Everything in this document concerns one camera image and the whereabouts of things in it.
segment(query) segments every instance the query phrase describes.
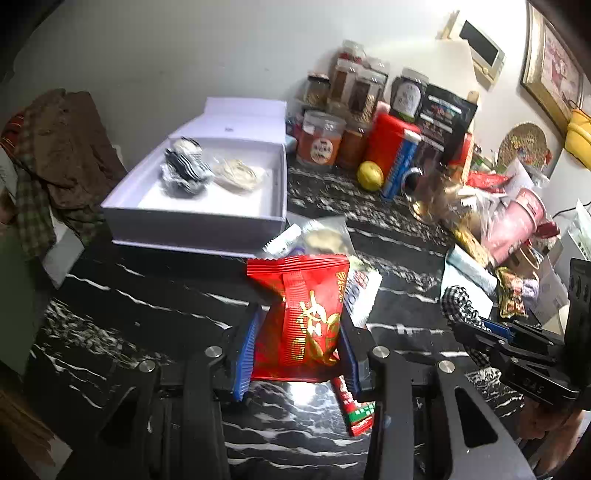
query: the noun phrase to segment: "red packet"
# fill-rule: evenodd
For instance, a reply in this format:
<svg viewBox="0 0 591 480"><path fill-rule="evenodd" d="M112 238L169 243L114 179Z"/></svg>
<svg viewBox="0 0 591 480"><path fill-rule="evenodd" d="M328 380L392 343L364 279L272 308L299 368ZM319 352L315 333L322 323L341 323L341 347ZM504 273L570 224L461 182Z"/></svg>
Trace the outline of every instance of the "red packet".
<svg viewBox="0 0 591 480"><path fill-rule="evenodd" d="M253 378L322 382L338 375L334 351L348 272L344 255L248 260L246 274L282 298L256 338Z"/></svg>
<svg viewBox="0 0 591 480"><path fill-rule="evenodd" d="M340 376L330 381L343 411L345 424L351 435L356 437L369 430L374 424L374 402L358 403L347 389L345 379Z"/></svg>

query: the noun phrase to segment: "pink cup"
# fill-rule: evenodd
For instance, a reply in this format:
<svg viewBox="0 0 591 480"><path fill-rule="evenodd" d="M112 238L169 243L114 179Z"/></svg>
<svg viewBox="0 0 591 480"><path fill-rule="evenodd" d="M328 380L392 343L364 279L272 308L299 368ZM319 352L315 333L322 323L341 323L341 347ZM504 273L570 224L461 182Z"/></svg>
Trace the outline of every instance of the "pink cup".
<svg viewBox="0 0 591 480"><path fill-rule="evenodd" d="M519 202L530 211L534 217L536 225L539 225L546 217L546 208L544 207L542 200L532 190L521 189L517 194L515 201Z"/></svg>
<svg viewBox="0 0 591 480"><path fill-rule="evenodd" d="M491 253L497 267L534 232L533 214L521 203L511 200L503 217L493 223L491 231L482 238L481 244Z"/></svg>

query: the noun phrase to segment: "white paper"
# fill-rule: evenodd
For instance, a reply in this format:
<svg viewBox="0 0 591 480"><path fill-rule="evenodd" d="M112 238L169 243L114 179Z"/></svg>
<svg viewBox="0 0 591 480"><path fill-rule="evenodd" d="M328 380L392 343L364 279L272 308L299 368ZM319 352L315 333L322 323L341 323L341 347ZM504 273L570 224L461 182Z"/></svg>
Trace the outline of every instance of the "white paper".
<svg viewBox="0 0 591 480"><path fill-rule="evenodd" d="M448 263L445 264L443 271L443 278L441 279L441 296L445 293L446 288L459 285L464 287L468 292L472 306L478 312L478 315L484 319L488 319L492 310L492 300L484 293L478 285L472 280L466 278L462 272L456 267Z"/></svg>

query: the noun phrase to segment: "brown jacket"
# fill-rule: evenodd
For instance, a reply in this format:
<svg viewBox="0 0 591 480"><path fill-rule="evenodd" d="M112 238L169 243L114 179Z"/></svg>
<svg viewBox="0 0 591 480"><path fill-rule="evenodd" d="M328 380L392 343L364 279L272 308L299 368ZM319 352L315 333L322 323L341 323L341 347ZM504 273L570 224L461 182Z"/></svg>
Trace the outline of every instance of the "brown jacket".
<svg viewBox="0 0 591 480"><path fill-rule="evenodd" d="M58 209L99 205L125 176L88 92L51 90L37 98L36 174Z"/></svg>

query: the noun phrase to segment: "clear plastic bag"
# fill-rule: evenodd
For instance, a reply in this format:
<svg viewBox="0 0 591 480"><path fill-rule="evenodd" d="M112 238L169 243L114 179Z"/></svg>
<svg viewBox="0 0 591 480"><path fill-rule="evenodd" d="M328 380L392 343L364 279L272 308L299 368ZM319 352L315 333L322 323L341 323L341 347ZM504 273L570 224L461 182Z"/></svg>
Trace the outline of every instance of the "clear plastic bag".
<svg viewBox="0 0 591 480"><path fill-rule="evenodd" d="M215 173L215 181L222 187L237 193L254 192L267 176L262 167L251 167L237 158L213 158L210 166Z"/></svg>
<svg viewBox="0 0 591 480"><path fill-rule="evenodd" d="M586 260L591 260L591 215L577 200L575 216L569 225L568 233L577 244Z"/></svg>
<svg viewBox="0 0 591 480"><path fill-rule="evenodd" d="M291 226L271 240L260 258L282 258L293 255L355 255L344 216L319 219L288 213Z"/></svg>
<svg viewBox="0 0 591 480"><path fill-rule="evenodd" d="M289 255L355 255L344 216L306 219Z"/></svg>

